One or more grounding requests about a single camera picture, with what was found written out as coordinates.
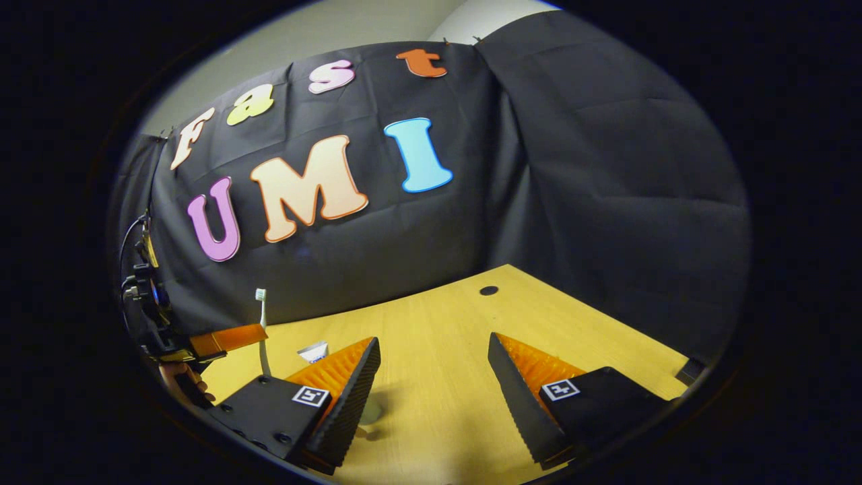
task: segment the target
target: hand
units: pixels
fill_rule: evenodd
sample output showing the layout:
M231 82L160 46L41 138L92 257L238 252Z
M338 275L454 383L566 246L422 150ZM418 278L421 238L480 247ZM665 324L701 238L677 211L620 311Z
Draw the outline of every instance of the hand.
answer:
M191 401L189 398L183 394L182 389L179 388L179 384L177 384L176 376L180 374L186 374L191 378L191 381L197 384L197 389L203 393L203 397L208 401L216 400L216 397L208 392L207 383L201 380L200 374L191 370L188 364L185 362L166 362L159 364L159 372L161 373L162 380L165 381L165 385L167 385L168 391L178 399L180 402L183 402L186 405L191 406Z

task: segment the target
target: orange soft gripper pad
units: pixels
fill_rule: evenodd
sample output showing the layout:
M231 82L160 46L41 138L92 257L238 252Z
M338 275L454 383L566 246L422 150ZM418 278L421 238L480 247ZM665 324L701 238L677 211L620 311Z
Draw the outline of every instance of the orange soft gripper pad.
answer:
M240 347L266 339L266 331L260 324L243 325L232 329L214 331L190 338L191 345L199 356L212 356L222 351L230 352Z
M551 382L571 379L572 377L586 374L586 372L535 347L530 347L524 342L506 337L500 333L495 332L495 334L506 351L509 352L509 358L515 363L530 392L533 393L533 396L539 401L545 412L553 417L545 406L545 403L541 400L541 397L539 397L541 387Z
M359 359L362 358L362 354L365 353L365 349L368 348L368 344L373 339L374 337L368 337L360 340L284 379L301 386L327 389L332 394L332 402L329 403L329 407L321 416L320 422L332 411L333 406L341 396L341 392L344 391L344 386L347 385L347 381L353 374L353 370L359 365Z

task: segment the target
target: wooden table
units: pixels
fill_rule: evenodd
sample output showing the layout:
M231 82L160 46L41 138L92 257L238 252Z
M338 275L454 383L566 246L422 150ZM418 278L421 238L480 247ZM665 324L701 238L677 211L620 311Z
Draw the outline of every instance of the wooden table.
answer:
M499 291L483 296L479 290ZM686 389L674 376L686 357L532 276L502 266L380 305L272 325L273 375L307 363L297 350L320 340L330 352L365 337L380 340L372 398L384 408L363 426L332 477L345 484L523 483L542 471L503 399L488 363L492 331L585 371L612 366L664 399ZM258 345L235 350L203 373L225 399L259 375Z

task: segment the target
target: orange tab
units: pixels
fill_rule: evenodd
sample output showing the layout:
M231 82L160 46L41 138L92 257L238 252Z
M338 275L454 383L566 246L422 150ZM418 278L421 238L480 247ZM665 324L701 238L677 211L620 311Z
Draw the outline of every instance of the orange tab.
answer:
M572 377L586 374L580 368L568 362L561 361L557 357L542 352L535 347L530 347L514 338L506 337L496 332L495 335L497 335L497 339L500 340L500 343L503 344L503 347L509 353L509 358L515 363L518 372L521 373L521 377L524 378L533 396L548 414L551 414L551 412L539 396L541 387L551 382L571 379Z
M423 78L439 78L447 72L445 67L434 67L431 64L431 60L440 60L440 55L427 53L425 49L413 49L395 57L406 60L410 72Z
M243 325L190 338L191 346L199 356L212 356L222 351L237 350L239 347L264 339L266 339L266 332L260 324Z
M344 391L347 381L350 380L350 376L353 375L353 371L359 365L359 359L362 358L362 354L365 353L365 349L373 338L368 337L349 345L285 379L285 381L301 386L327 389L332 394L332 402L329 403L329 407L319 422L322 423L327 414L332 411L335 402L341 396L341 392Z

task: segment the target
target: cable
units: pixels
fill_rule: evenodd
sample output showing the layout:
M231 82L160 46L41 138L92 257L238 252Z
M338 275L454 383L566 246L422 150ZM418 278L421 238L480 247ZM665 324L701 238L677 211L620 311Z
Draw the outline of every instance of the cable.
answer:
M126 326L126 333L131 336L132 331L128 328L128 317L126 317L126 300L121 301L120 305L122 305L122 308L120 309L120 313L122 313L122 322Z
M124 236L122 238L122 244L120 244L120 255L117 256L117 262L116 262L116 269L121 274L122 274L122 253L126 249L126 242L128 242L128 235L132 233L132 229L134 229L134 227L136 225L141 224L141 223L145 222L146 220L147 220L147 214L144 214L143 216L140 216L137 219L135 219L135 221L132 223L132 225L128 226L128 230L126 230L126 236Z

